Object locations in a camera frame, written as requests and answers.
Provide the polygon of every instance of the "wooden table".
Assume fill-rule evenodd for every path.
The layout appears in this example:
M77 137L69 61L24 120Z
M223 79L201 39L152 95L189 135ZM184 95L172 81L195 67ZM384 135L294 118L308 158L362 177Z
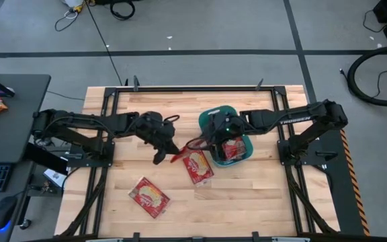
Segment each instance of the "wooden table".
M100 114L104 89L88 88L84 114ZM303 86L289 85L286 91L291 108L307 104ZM163 117L179 114L180 119L174 123L174 141L181 148L200 134L200 113L221 105L230 105L238 112L273 109L271 95L262 91L130 92L119 97L118 113L152 110ZM308 126L309 122L303 122L294 128L299 133ZM91 131L83 134L94 136ZM192 184L182 162L169 162L170 155L161 164L153 165L156 151L150 145L135 136L115 139L114 165L107 177L99 237L132 237L134 232L141 237L250 237L252 231L261 236L296 235L286 175L277 153L277 129L250 139L254 152L249 159L227 168L210 162L215 176L200 188ZM304 167L304 175L313 206L338 230L326 175L309 166ZM142 176L171 199L166 213L156 219L128 196ZM55 234L63 232L83 206L88 177L89 168L81 168L67 180ZM300 202L299 205L306 231L304 209ZM93 220L89 221L90 232Z

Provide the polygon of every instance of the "concrete floor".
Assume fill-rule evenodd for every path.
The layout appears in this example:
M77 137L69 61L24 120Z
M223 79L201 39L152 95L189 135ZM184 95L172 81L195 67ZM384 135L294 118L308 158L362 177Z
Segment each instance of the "concrete floor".
M49 90L84 97L87 86L118 85L117 77L89 12L63 32L54 22L67 10L60 1L35 0L20 4L0 0L0 73L39 73L52 76ZM306 55L306 67L297 54L304 50L371 50L387 46L383 33L362 27L363 14L378 0L144 0L136 2L129 21L114 19L108 9L92 7L99 29L111 51L147 50L282 50L281 54L203 54L114 57L122 78L137 75L141 85L312 84L317 100L331 99L345 108L353 162L372 235L387 236L387 108L371 106L347 90L339 68L347 70L355 55ZM301 45L294 38L287 15L292 7ZM374 15L367 24L379 29ZM28 57L33 52L86 52L73 57ZM306 69L310 74L306 78ZM369 60L357 79L365 92L375 94L387 56ZM382 76L387 98L387 74ZM43 109L80 112L82 102L48 94ZM11 241L52 236L60 199L34 198L27 216L34 219L26 231L16 229Z

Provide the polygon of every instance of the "computer mouse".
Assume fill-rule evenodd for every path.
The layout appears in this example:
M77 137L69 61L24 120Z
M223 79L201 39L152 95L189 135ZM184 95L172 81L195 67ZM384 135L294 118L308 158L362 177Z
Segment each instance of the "computer mouse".
M0 201L0 229L10 221L16 204L17 198L15 196L8 196Z

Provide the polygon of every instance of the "black metal frame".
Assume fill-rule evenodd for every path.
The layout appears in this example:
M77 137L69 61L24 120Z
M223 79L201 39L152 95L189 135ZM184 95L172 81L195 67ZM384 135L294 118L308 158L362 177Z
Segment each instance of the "black metal frame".
M113 96L113 104L112 104L112 110L111 114L116 114L117 109L118 109L118 101L119 101L119 96L121 93L124 92L162 92L162 91L269 91L271 94L271 100L273 102L273 107L274 110L279 109L278 105L278 99L277 95L280 95L282 97L282 103L283 103L283 108L287 109L289 108L289 103L288 99L286 97L286 88L284 86L271 86L271 87L261 87L261 86L185 86L185 87L139 87L135 86L133 88L131 87L107 87L104 91L104 100L103 100L103 105L101 107L101 115L105 116L107 109L108 109L108 104L110 97ZM279 140L285 140L285 135L283 131L282 126L277 127L278 132L279 132ZM294 127L292 124L288 124L288 130L290 133L290 136L295 135L294 132ZM102 132L99 132L98 137L102 137ZM287 164L285 165L285 170L286 170L286 175L288 179L288 186L290 186L290 178L294 179L294 176L292 174L292 166ZM302 191L302 194L308 201L308 192L306 189L306 182L304 178L304 173L302 170L301 166L296 167L297 174L298 174L298 182L300 184L300 189ZM86 198L85 198L85 203L90 200L90 196L93 191L94 183L95 183L95 177L96 177L96 168L92 167L91 168L91 173L89 174L89 181L87 185L87 191L86 191ZM105 186L105 179L107 177L108 173L108 168L103 168L101 170L101 179L104 177L104 186ZM104 197L104 189L99 193L98 196L98 201L97 201L97 207L96 207L96 212L95 212L95 218L93 222L93 234L97 235L99 232L99 222L101 220L101 211L102 211L102 205L103 205L103 197ZM294 215L294 222L295 222L295 228L297 233L302 233L302 224L301 224L301 219L300 219L300 211L298 207L298 202L297 202L297 196L296 193L289 189L290 192L290 200L291 200L291 205L292 205L292 211ZM312 215L309 213L309 211L305 211L307 215L307 221L308 221L308 231L311 233L315 233L315 227L314 227L314 221L312 219ZM87 228L87 223L88 223L88 218L87 216L83 219L81 223L81 228L80 228L80 235L84 235L86 233L86 228ZM251 237L248 238L226 238L234 241L251 241Z

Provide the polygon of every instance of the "red snack bag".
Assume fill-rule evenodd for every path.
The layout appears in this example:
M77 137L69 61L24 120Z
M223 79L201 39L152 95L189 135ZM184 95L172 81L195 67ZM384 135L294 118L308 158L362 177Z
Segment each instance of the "red snack bag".
M183 158L183 162L193 184L200 186L206 183L214 173L202 151L189 151L189 154Z
M156 218L169 203L169 197L153 185L147 178L142 177L131 190L129 196L144 208L153 218Z
M246 146L241 137L237 137L233 140L228 140L223 144L226 160L242 159L242 156L246 153Z

